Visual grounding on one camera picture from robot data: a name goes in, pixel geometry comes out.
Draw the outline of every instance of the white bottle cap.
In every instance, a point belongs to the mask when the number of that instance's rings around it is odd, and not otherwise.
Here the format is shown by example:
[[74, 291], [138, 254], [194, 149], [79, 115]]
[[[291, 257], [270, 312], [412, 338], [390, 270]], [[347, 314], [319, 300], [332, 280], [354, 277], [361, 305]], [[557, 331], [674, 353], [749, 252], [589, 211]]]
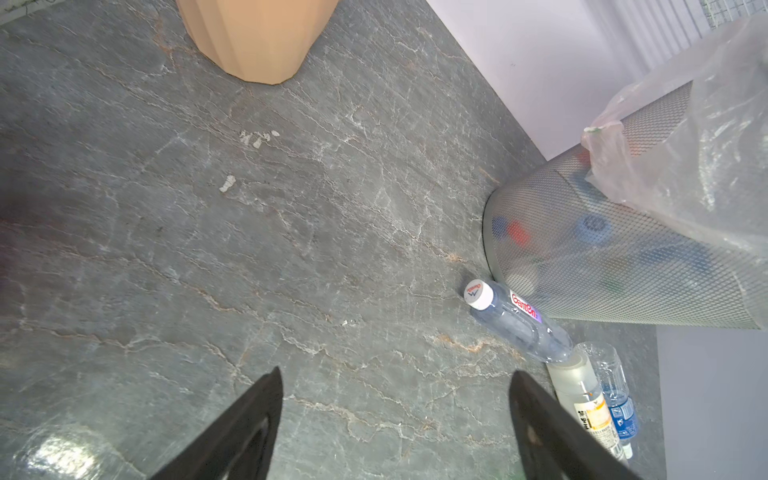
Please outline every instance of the white bottle cap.
[[473, 309], [485, 310], [493, 302], [493, 289], [480, 279], [473, 280], [464, 289], [464, 301]]
[[548, 363], [547, 370], [557, 392], [579, 395], [599, 386], [587, 353], [580, 349], [574, 349], [564, 362]]

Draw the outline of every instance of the mesh trash can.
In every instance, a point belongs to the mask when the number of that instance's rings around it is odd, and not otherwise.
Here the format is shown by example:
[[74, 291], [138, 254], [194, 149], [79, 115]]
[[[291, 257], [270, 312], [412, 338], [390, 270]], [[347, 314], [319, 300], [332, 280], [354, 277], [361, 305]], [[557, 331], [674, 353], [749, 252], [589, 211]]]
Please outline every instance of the mesh trash can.
[[[638, 156], [680, 123], [691, 83], [625, 118]], [[581, 145], [485, 207], [493, 277], [556, 319], [755, 329], [768, 321], [768, 262], [673, 232], [585, 180]]]

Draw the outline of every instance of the trash bag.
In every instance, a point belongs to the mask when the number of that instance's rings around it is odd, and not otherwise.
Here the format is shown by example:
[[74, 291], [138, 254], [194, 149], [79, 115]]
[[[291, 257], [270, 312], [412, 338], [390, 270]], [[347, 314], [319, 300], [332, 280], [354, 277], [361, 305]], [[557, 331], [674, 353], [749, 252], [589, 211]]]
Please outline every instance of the trash bag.
[[[632, 157], [621, 118], [693, 81], [683, 120]], [[694, 240], [768, 257], [768, 14], [718, 28], [621, 90], [584, 129], [611, 201]]]

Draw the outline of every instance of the tan faceted object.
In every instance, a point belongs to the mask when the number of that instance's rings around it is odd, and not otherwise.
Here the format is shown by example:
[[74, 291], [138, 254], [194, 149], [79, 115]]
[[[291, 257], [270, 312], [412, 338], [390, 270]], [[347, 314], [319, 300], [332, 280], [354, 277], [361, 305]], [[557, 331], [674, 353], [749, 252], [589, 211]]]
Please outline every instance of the tan faceted object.
[[176, 0], [200, 51], [245, 81], [279, 84], [299, 70], [339, 0]]

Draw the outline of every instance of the empty bottle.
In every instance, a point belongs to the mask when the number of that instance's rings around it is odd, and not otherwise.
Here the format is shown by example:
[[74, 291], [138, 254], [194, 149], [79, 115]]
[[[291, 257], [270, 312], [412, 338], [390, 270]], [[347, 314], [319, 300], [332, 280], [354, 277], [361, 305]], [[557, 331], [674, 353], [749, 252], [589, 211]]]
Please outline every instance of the empty bottle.
[[589, 356], [595, 375], [600, 381], [605, 402], [611, 408], [611, 416], [616, 425], [621, 447], [624, 455], [632, 458], [632, 444], [630, 440], [637, 435], [637, 416], [634, 414], [634, 403], [629, 396], [627, 379], [624, 377], [624, 369], [621, 368], [616, 349], [602, 342], [584, 342], [576, 347], [584, 350]]
[[618, 461], [626, 462], [616, 425], [587, 353], [576, 348], [567, 362], [548, 363], [560, 405]]
[[472, 316], [516, 349], [542, 362], [562, 362], [571, 355], [571, 337], [506, 286], [473, 280], [464, 290]]

